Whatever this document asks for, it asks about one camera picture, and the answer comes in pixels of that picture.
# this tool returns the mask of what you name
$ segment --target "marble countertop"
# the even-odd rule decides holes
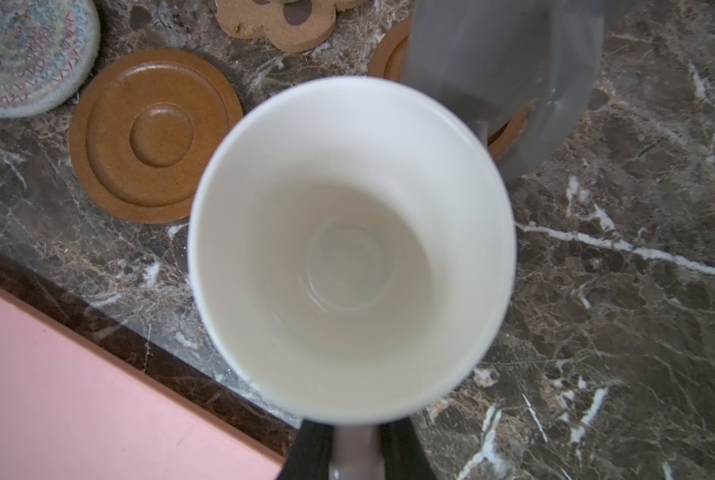
[[[94,74],[184,49],[247,111],[305,80],[365,74],[411,2],[346,12],[305,54],[230,40],[213,2],[97,6]],[[188,226],[116,219],[77,182],[76,101],[0,119],[0,285],[283,452],[296,418],[228,370],[200,324]],[[715,478],[715,6],[644,0],[614,25],[588,112],[509,193],[511,310],[478,369],[415,418],[439,477]]]

